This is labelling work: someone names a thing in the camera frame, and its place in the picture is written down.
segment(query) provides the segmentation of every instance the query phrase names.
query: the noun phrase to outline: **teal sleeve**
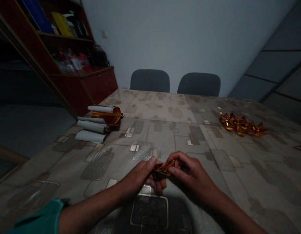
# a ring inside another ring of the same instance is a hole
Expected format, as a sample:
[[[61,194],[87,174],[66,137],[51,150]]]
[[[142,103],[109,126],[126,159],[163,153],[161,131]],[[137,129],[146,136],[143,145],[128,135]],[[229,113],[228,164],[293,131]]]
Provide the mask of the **teal sleeve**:
[[[7,234],[58,234],[59,215],[63,206],[64,203],[61,200],[53,199],[37,214],[17,221],[14,229]]]

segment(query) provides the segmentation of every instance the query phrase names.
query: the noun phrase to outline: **gray chair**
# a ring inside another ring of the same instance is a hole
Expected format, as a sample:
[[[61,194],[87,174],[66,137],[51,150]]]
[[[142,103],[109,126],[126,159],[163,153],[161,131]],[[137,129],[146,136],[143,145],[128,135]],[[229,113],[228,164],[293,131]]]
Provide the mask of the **gray chair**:
[[[219,96],[221,79],[214,74],[192,72],[184,75],[177,93],[203,96]]]
[[[131,76],[130,89],[169,93],[170,78],[162,70],[139,69]]]

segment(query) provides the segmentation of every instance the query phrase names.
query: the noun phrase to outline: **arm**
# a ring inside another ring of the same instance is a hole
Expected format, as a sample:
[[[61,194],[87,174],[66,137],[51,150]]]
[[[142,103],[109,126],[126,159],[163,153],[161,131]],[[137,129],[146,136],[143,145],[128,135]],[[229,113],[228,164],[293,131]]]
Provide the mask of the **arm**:
[[[162,189],[167,187],[166,182],[154,182],[149,176],[155,164],[155,157],[141,161],[119,183],[63,209],[59,217],[59,234],[86,233],[101,218],[136,195],[144,183],[150,184],[155,192],[162,194]]]
[[[204,204],[215,210],[233,232],[266,233],[214,184],[198,159],[179,151],[171,154],[167,161],[172,160],[176,160],[176,163],[175,167],[169,168],[169,172],[186,184]],[[188,168],[189,174],[183,172],[182,167]]]

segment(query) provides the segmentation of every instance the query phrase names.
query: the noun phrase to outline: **bookshelf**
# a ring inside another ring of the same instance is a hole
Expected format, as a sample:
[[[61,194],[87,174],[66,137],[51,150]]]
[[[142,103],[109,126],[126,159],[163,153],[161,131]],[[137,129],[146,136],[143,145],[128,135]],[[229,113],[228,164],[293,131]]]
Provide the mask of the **bookshelf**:
[[[84,116],[87,106],[99,104],[118,86],[114,74],[114,67],[92,66],[79,71],[63,73],[52,54],[57,51],[58,45],[64,50],[70,48],[77,55],[87,55],[88,49],[95,43],[82,3],[73,0],[38,0],[46,18],[52,17],[51,12],[66,14],[73,11],[84,24],[88,38],[68,37],[58,34],[38,31],[30,22],[21,8],[19,1],[0,1],[0,15],[2,20],[12,29],[14,35],[22,42],[24,49],[31,54],[39,64],[47,79],[58,95],[62,97],[64,106],[73,109],[74,116]]]
[[[84,39],[84,38],[79,38],[79,37],[67,37],[67,36],[62,36],[62,35],[58,35],[58,34],[50,34],[50,33],[41,32],[41,31],[37,31],[37,33],[39,34],[40,37],[43,37],[43,36],[60,37],[60,38],[68,39],[68,40],[81,40],[81,41],[94,42],[93,40],[90,40],[90,39]]]

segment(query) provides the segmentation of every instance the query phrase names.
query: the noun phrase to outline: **yellow folder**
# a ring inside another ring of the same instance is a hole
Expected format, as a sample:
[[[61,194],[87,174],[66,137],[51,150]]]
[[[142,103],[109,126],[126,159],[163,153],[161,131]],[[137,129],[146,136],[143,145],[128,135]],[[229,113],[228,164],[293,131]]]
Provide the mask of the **yellow folder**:
[[[58,12],[51,12],[57,27],[59,28],[62,36],[74,37],[72,31],[67,23],[66,17]]]

